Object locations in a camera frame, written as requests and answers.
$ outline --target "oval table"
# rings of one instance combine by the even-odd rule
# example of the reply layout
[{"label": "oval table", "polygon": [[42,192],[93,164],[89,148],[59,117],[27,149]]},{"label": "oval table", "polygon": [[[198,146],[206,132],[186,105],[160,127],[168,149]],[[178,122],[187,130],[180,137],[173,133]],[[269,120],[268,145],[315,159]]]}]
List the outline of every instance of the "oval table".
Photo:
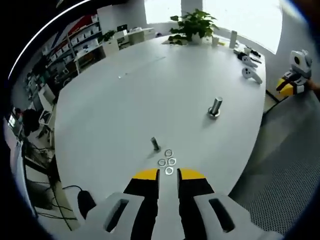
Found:
[{"label": "oval table", "polygon": [[[166,149],[174,174],[160,168],[158,215],[152,239],[184,239],[179,216],[177,168],[206,176],[215,192],[228,195],[255,145],[264,111],[266,69],[259,85],[244,79],[245,66],[226,46],[139,43],[94,64],[59,95],[55,154],[63,187],[78,185],[99,203],[123,192],[140,170],[158,168]],[[220,116],[208,108],[222,97]],[[162,149],[154,153],[150,139]],[[77,188],[65,191],[84,223]]]}]

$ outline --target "metal bolt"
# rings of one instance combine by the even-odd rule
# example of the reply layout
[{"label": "metal bolt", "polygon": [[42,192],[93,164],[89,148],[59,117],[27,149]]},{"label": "metal bolt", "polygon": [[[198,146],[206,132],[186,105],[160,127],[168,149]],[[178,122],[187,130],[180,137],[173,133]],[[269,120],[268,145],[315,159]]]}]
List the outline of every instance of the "metal bolt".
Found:
[{"label": "metal bolt", "polygon": [[208,114],[214,118],[217,118],[220,115],[220,106],[222,104],[222,97],[218,96],[215,98],[212,107],[209,107]]},{"label": "metal bolt", "polygon": [[158,145],[157,140],[154,137],[151,138],[151,143],[153,145],[153,150],[155,152],[159,152],[160,151],[160,146]]}]

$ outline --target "bright window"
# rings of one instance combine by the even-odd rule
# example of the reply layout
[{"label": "bright window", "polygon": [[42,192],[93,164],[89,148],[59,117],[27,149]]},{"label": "bright window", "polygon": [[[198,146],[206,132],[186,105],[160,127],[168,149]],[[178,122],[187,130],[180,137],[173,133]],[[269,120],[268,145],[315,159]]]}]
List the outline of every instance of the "bright window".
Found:
[{"label": "bright window", "polygon": [[218,27],[277,52],[282,30],[279,0],[203,0],[203,11],[217,18]]},{"label": "bright window", "polygon": [[171,22],[171,16],[181,16],[181,0],[144,0],[147,24]]}]

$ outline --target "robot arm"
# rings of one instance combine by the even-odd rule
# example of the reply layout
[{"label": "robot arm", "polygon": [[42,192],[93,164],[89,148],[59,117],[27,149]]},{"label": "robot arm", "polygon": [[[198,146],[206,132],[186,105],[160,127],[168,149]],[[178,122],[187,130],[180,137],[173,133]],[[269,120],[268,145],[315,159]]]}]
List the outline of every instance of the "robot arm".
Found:
[{"label": "robot arm", "polygon": [[[251,222],[250,213],[231,198],[215,193],[205,176],[179,168],[179,214],[186,240],[280,240]],[[58,236],[66,240],[150,240],[158,214],[159,170],[134,176],[124,193],[113,193],[92,208],[85,224]]]},{"label": "robot arm", "polygon": [[304,92],[307,80],[311,78],[312,59],[308,51],[292,51],[290,54],[291,69],[279,79],[276,90],[284,97]]}]

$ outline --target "white controller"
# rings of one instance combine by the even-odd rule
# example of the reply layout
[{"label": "white controller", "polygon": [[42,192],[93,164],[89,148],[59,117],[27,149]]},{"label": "white controller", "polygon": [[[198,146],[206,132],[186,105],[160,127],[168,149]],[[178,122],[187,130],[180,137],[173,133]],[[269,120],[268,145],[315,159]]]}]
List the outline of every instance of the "white controller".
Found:
[{"label": "white controller", "polygon": [[258,84],[262,84],[261,78],[256,74],[255,70],[251,67],[244,67],[242,69],[242,75],[245,79],[253,78]]},{"label": "white controller", "polygon": [[249,56],[243,56],[243,57],[242,57],[242,62],[243,62],[245,65],[249,66],[249,67],[255,67],[255,68],[258,67],[257,64],[255,64],[254,62],[251,61],[251,58],[250,58]]}]

